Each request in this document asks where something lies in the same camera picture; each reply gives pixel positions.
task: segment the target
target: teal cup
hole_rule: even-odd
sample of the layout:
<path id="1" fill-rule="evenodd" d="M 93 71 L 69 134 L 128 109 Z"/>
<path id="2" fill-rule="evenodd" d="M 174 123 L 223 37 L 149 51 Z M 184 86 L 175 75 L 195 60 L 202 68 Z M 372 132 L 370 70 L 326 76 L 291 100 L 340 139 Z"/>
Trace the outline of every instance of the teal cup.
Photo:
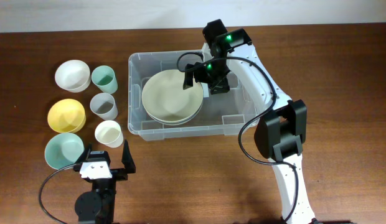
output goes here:
<path id="1" fill-rule="evenodd" d="M 102 65 L 92 72 L 92 82 L 104 93 L 113 94 L 117 91 L 117 79 L 114 70 Z"/>
<path id="2" fill-rule="evenodd" d="M 53 169 L 73 164 L 83 152 L 80 137 L 72 133 L 62 133 L 53 137 L 45 148 L 45 160 Z"/>

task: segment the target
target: white cup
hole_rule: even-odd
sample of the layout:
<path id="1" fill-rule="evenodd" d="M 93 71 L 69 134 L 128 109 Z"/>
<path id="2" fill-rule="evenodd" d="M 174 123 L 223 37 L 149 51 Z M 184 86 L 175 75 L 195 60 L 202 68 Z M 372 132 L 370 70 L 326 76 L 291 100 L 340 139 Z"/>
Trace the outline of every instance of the white cup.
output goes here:
<path id="1" fill-rule="evenodd" d="M 116 101 L 108 93 L 95 95 L 91 100 L 90 108 L 93 113 L 104 120 L 115 119 L 118 115 Z"/>
<path id="2" fill-rule="evenodd" d="M 118 147 L 124 141 L 123 130 L 115 121 L 104 121 L 95 130 L 95 138 L 98 142 L 108 147 Z"/>
<path id="3" fill-rule="evenodd" d="M 78 93 L 91 83 L 88 65 L 80 60 L 69 60 L 61 64 L 55 73 L 56 84 L 64 90 Z"/>

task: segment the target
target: white bowl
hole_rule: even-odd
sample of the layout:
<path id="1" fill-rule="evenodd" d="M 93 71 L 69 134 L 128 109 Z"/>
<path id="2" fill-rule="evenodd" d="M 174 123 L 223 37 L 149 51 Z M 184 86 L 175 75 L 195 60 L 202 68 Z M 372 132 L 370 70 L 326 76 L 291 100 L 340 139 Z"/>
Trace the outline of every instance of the white bowl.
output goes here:
<path id="1" fill-rule="evenodd" d="M 185 74 L 178 70 L 165 70 L 155 74 L 142 90 L 142 104 L 150 117 L 163 124 L 178 125 L 188 122 L 200 110 L 203 88 L 183 90 Z"/>
<path id="2" fill-rule="evenodd" d="M 89 67 L 80 60 L 64 62 L 56 70 L 55 81 L 64 90 L 72 93 L 81 92 L 91 83 Z"/>

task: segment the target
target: cable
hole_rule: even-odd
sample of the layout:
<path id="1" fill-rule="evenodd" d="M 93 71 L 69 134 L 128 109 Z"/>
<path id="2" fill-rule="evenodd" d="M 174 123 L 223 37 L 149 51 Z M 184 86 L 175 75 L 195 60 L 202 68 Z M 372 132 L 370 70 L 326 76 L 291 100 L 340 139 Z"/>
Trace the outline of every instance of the cable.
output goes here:
<path id="1" fill-rule="evenodd" d="M 271 111 L 272 108 L 274 107 L 275 103 L 276 103 L 276 99 L 277 99 L 277 93 L 276 93 L 276 90 L 274 88 L 274 86 L 272 85 L 272 82 L 270 81 L 268 75 L 266 75 L 266 73 L 262 70 L 261 67 L 259 67 L 256 63 L 252 62 L 251 60 L 248 60 L 248 59 L 245 59 L 245 58 L 241 58 L 241 57 L 222 57 L 222 58 L 213 58 L 213 59 L 210 59 L 206 62 L 203 62 L 201 63 L 200 65 L 196 65 L 195 67 L 192 67 L 190 69 L 187 69 L 187 70 L 181 70 L 179 68 L 179 61 L 181 60 L 181 58 L 183 58 L 183 56 L 185 55 L 189 55 L 189 54 L 193 54 L 193 55 L 198 55 L 200 56 L 201 59 L 203 59 L 202 57 L 202 53 L 201 52 L 187 52 L 187 53 L 184 53 L 182 54 L 181 56 L 179 56 L 179 58 L 177 59 L 176 61 L 176 67 L 177 69 L 180 71 L 180 72 L 192 72 L 198 68 L 201 68 L 201 67 L 204 67 L 206 66 L 207 64 L 211 63 L 211 62 L 215 62 L 215 61 L 218 61 L 218 60 L 241 60 L 241 61 L 244 61 L 244 62 L 247 62 L 249 63 L 251 66 L 254 66 L 256 69 L 258 69 L 258 71 L 260 71 L 260 73 L 263 75 L 263 77 L 265 78 L 266 82 L 268 82 L 271 90 L 272 90 L 272 103 L 271 105 L 262 113 L 258 114 L 257 116 L 255 116 L 253 119 L 249 120 L 247 123 L 245 123 L 243 125 L 243 127 L 241 128 L 241 130 L 239 131 L 238 133 L 238 137 L 237 137 L 237 141 L 238 141 L 238 145 L 240 146 L 240 149 L 242 150 L 242 152 L 249 158 L 251 159 L 252 161 L 256 162 L 256 163 L 259 163 L 259 164 L 262 164 L 262 165 L 266 165 L 266 166 L 277 166 L 277 165 L 287 165 L 289 167 L 292 168 L 293 172 L 294 172 L 294 176 L 295 176 L 295 195 L 294 195 L 294 202 L 293 202 L 293 208 L 291 209 L 290 213 L 287 215 L 287 217 L 283 220 L 284 222 L 287 222 L 287 220 L 289 220 L 291 218 L 291 216 L 293 215 L 294 213 L 294 210 L 296 208 L 296 205 L 297 205 L 297 201 L 298 201 L 298 173 L 297 173 L 297 170 L 296 170 L 296 166 L 288 163 L 288 162 L 264 162 L 264 161 L 260 161 L 258 159 L 255 159 L 254 157 L 252 157 L 251 155 L 249 155 L 249 153 L 244 149 L 243 147 L 243 143 L 242 143 L 242 134 L 244 132 L 244 130 L 249 127 L 249 125 L 251 125 L 254 121 L 260 119 L 264 114 L 266 114 L 267 112 Z"/>
<path id="2" fill-rule="evenodd" d="M 58 218 L 54 217 L 52 214 L 50 214 L 44 207 L 44 205 L 42 204 L 42 199 L 41 199 L 41 196 L 42 196 L 42 190 L 44 189 L 44 186 L 45 184 L 48 182 L 48 180 L 50 180 L 54 175 L 58 174 L 60 171 L 63 171 L 63 170 L 66 170 L 68 168 L 72 168 L 74 167 L 75 165 L 80 165 L 80 164 L 71 164 L 71 165 L 68 165 L 68 166 L 65 166 L 63 168 L 60 168 L 58 169 L 57 171 L 55 171 L 53 174 L 50 174 L 45 180 L 44 182 L 42 183 L 41 187 L 39 188 L 39 193 L 38 193 L 38 202 L 39 202 L 39 206 L 42 208 L 42 210 L 45 212 L 45 214 L 47 216 L 49 216 L 51 219 L 55 220 L 56 222 L 58 223 L 61 223 L 61 224 L 67 224 L 65 222 L 63 222 L 62 220 L 59 220 Z"/>

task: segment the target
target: yellow bowl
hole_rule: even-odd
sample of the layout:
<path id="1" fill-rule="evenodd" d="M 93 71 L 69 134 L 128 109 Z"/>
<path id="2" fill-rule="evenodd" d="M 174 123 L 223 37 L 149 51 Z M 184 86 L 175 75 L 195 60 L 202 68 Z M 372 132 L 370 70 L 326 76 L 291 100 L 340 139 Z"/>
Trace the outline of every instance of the yellow bowl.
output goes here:
<path id="1" fill-rule="evenodd" d="M 58 133 L 76 133 L 81 130 L 86 119 L 82 104 L 73 99 L 60 100 L 48 113 L 48 124 Z"/>

